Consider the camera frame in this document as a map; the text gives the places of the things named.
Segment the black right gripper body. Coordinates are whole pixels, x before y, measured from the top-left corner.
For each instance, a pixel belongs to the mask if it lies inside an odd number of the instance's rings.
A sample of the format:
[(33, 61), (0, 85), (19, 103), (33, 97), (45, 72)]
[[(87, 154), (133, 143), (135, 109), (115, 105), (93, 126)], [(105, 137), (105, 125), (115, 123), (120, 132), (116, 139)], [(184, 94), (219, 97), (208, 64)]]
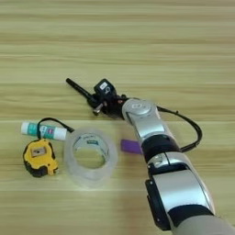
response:
[(123, 119), (122, 107), (128, 101), (126, 95), (111, 95), (110, 97), (99, 96), (98, 106), (94, 108), (93, 113), (98, 116), (104, 113), (110, 118)]

